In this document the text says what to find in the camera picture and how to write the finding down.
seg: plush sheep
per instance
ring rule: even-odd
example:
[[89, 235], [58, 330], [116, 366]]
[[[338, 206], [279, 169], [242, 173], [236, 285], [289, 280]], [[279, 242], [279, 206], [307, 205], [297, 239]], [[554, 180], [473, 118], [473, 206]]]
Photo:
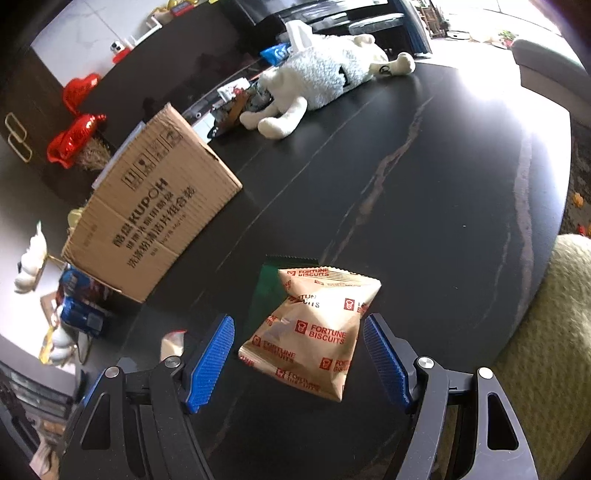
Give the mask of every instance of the plush sheep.
[[284, 64], [263, 72], [259, 84], [273, 102], [261, 112], [244, 112], [240, 122], [258, 128], [265, 137], [278, 140], [290, 135], [306, 110], [316, 110], [378, 73], [407, 75], [415, 68], [408, 53], [388, 61], [372, 35], [322, 37], [293, 53]]

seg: marble tabletop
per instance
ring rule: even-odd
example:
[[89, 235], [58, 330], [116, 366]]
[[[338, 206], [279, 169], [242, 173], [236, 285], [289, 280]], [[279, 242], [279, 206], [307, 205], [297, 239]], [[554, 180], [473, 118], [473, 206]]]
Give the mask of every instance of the marble tabletop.
[[[419, 64], [308, 113], [275, 142], [239, 128], [210, 143], [244, 184], [187, 248], [119, 350], [139, 369], [163, 334], [244, 329], [266, 255], [318, 258], [378, 278], [380, 312], [444, 367], [491, 365], [553, 247], [570, 165], [568, 113], [502, 78]], [[231, 353], [193, 418], [216, 480], [380, 479], [405, 426], [360, 339], [338, 404]]]

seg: red balloon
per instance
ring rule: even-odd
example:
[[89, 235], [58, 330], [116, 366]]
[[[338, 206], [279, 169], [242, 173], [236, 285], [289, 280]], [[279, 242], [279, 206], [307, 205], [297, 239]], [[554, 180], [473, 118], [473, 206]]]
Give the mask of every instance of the red balloon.
[[47, 159], [60, 163], [64, 168], [70, 168], [74, 164], [74, 156], [82, 150], [86, 142], [96, 132], [99, 122], [107, 119], [105, 115], [80, 115], [70, 125], [70, 128], [59, 133], [47, 146]]
[[75, 78], [67, 83], [61, 94], [61, 99], [70, 112], [74, 115], [79, 115], [78, 107], [90, 91], [96, 87], [99, 80], [100, 75], [98, 73], [91, 73], [83, 79]]

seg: blue gripper pad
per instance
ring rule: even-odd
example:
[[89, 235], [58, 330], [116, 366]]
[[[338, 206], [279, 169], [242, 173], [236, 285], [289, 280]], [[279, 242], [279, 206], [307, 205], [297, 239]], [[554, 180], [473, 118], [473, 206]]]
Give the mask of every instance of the blue gripper pad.
[[413, 398], [408, 388], [406, 370], [371, 316], [367, 317], [363, 324], [363, 339], [388, 399], [408, 411], [413, 404]]
[[212, 395], [213, 387], [234, 343], [232, 317], [224, 316], [210, 335], [209, 343], [199, 348], [185, 366], [184, 373], [190, 375], [190, 385], [186, 389], [188, 395], [184, 403], [191, 413], [197, 413], [199, 407], [205, 405]]

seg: snack bag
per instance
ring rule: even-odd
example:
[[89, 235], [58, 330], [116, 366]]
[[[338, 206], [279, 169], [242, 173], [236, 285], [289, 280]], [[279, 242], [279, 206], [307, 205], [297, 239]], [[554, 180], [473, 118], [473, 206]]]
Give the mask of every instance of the snack bag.
[[359, 321], [381, 287], [333, 267], [279, 270], [289, 297], [240, 347], [240, 359], [277, 380], [341, 401]]

